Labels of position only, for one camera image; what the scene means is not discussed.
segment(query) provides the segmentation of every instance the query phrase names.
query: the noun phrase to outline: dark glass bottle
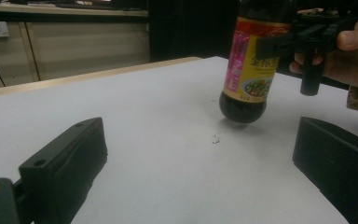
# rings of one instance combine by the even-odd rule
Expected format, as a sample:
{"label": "dark glass bottle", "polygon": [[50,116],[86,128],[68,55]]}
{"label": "dark glass bottle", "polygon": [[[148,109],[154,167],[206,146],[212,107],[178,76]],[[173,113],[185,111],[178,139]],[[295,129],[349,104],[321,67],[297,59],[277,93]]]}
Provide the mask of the dark glass bottle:
{"label": "dark glass bottle", "polygon": [[259,119],[265,109],[279,58],[257,60],[258,37],[282,35],[296,14],[296,0],[241,0],[220,109],[239,123]]}

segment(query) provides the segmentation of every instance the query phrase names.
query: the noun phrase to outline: white table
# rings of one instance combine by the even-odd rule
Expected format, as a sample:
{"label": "white table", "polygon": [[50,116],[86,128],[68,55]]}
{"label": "white table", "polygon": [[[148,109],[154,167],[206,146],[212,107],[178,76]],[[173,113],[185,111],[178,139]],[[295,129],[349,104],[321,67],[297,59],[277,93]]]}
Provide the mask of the white table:
{"label": "white table", "polygon": [[292,162],[300,117],[358,135],[346,91],[307,97],[277,74],[264,116],[240,125],[218,106],[227,60],[150,67],[1,89],[0,177],[16,181],[57,135],[102,117],[108,162],[73,223],[347,223]]}

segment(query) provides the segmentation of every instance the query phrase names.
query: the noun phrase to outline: food picture on label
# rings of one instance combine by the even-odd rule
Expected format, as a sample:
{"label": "food picture on label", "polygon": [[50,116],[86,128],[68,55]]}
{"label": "food picture on label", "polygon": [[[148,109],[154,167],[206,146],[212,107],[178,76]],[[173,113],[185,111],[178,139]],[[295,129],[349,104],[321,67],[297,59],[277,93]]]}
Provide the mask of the food picture on label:
{"label": "food picture on label", "polygon": [[242,85],[242,89],[250,96],[263,97],[269,92],[271,82],[271,79],[250,80]]}

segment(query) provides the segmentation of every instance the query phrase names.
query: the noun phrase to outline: wall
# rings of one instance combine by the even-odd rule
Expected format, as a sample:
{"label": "wall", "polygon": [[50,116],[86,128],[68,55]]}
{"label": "wall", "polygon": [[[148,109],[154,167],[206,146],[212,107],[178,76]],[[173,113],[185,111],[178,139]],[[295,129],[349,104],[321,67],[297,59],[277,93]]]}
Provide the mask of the wall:
{"label": "wall", "polygon": [[146,24],[8,22],[7,27],[10,37],[0,38],[0,74],[7,86],[149,62]]}

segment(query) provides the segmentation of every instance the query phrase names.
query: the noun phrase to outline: hand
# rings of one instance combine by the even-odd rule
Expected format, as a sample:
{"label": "hand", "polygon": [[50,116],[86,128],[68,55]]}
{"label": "hand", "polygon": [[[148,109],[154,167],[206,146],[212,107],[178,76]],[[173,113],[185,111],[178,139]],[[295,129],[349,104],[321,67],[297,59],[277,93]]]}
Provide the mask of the hand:
{"label": "hand", "polygon": [[[343,31],[337,36],[338,50],[326,56],[324,75],[334,80],[358,87],[358,22],[353,31]],[[324,57],[316,55],[314,64],[322,62]],[[290,70],[301,73],[304,55],[296,54]]]}

